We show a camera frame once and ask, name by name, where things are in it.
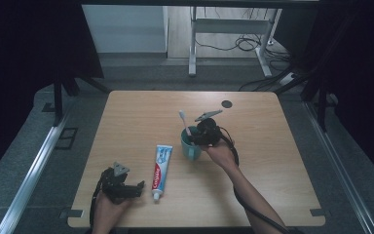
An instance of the toothpaste tube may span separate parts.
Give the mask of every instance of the toothpaste tube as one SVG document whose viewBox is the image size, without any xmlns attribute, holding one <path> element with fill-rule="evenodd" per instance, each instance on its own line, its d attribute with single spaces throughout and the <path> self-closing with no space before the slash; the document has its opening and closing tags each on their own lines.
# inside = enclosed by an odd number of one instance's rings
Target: toothpaste tube
<svg viewBox="0 0 374 234">
<path fill-rule="evenodd" d="M 158 202 L 160 195 L 164 192 L 166 184 L 166 175 L 169 156 L 171 155 L 172 146 L 170 145 L 157 145 L 157 158 L 156 167 L 154 169 L 154 178 L 152 185 L 152 192 L 154 201 Z"/>
</svg>

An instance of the cup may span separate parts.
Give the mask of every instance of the cup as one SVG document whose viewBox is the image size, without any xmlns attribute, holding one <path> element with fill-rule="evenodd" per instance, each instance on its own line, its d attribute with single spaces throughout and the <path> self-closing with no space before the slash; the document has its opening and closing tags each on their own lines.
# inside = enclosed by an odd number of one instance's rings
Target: cup
<svg viewBox="0 0 374 234">
<path fill-rule="evenodd" d="M 199 130 L 196 126 L 188 127 L 191 134 L 197 133 Z M 194 161 L 199 158 L 202 154 L 202 149 L 199 145 L 193 145 L 192 142 L 188 139 L 187 132 L 185 129 L 181 132 L 181 146 L 183 149 L 183 155 L 190 161 Z"/>
</svg>

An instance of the wooden table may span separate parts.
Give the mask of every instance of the wooden table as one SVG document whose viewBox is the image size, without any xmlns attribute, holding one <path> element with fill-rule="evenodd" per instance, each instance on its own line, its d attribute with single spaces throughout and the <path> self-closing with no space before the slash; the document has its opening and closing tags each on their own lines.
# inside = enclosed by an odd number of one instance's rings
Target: wooden table
<svg viewBox="0 0 374 234">
<path fill-rule="evenodd" d="M 223 100 L 233 106 L 222 107 Z M 89 226 L 96 183 L 114 162 L 131 169 L 126 184 L 146 182 L 141 197 L 119 222 L 121 227 L 249 226 L 223 170 L 206 153 L 195 162 L 182 155 L 180 109 L 189 125 L 196 125 L 194 119 L 204 112 L 222 109 L 213 119 L 230 133 L 243 173 L 284 223 L 324 225 L 324 216 L 311 215 L 320 204 L 275 94 L 115 91 L 106 103 L 72 207 L 84 212 L 70 217 L 70 226 Z M 173 146 L 159 204 L 151 194 L 157 144 Z"/>
</svg>

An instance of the wall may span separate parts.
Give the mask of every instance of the wall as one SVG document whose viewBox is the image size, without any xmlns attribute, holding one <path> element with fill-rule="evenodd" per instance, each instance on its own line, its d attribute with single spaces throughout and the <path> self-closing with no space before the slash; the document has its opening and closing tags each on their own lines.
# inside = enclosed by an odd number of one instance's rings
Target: wall
<svg viewBox="0 0 374 234">
<path fill-rule="evenodd" d="M 167 7 L 83 5 L 83 10 L 98 53 L 167 51 Z"/>
</svg>

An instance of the toothpaste cap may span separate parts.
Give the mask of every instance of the toothpaste cap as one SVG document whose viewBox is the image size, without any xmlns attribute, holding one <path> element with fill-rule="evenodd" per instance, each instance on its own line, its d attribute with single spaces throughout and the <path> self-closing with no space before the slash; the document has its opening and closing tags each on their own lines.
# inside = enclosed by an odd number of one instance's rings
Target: toothpaste cap
<svg viewBox="0 0 374 234">
<path fill-rule="evenodd" d="M 158 202 L 160 198 L 160 193 L 154 193 L 154 201 Z"/>
</svg>

